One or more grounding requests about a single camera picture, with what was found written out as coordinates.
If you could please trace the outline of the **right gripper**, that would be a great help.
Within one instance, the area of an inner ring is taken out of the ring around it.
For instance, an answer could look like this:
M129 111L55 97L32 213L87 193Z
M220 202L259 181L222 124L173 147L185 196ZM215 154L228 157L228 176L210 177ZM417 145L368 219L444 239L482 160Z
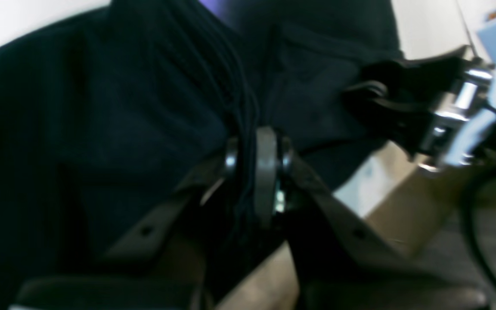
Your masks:
M392 141L436 173L471 164L496 118L496 64L462 46L426 59L390 59L362 69L346 109L373 136Z

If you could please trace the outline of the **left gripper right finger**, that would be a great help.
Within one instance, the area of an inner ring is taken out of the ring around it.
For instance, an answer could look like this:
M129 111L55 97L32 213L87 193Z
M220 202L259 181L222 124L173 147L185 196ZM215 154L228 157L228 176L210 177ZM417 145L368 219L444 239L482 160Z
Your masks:
M427 273L338 201L293 150L291 140L256 131L254 211L282 232L301 294L299 310L488 310L487 294Z

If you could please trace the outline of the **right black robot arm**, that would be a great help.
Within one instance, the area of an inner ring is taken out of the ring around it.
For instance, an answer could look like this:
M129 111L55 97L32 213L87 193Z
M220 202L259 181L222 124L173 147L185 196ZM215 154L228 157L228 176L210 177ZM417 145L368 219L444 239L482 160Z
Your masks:
M476 164L496 152L496 8L475 31L489 61L474 45L427 59L391 59L369 65L361 81L342 93L345 107L374 133L403 149L410 161L437 174L447 167ZM496 167L472 179L460 198L461 229L466 245L489 283L496 274L480 249L474 210L482 186L496 178Z

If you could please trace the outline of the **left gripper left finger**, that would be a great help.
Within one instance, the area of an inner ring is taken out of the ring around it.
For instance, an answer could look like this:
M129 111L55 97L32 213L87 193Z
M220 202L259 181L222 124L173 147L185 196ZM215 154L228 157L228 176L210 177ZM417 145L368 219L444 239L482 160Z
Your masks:
M11 310L211 310L213 301L196 267L205 265L189 239L196 216L223 181L236 175L239 142L203 160L172 195L130 228L95 263L92 276L52 276L27 281Z

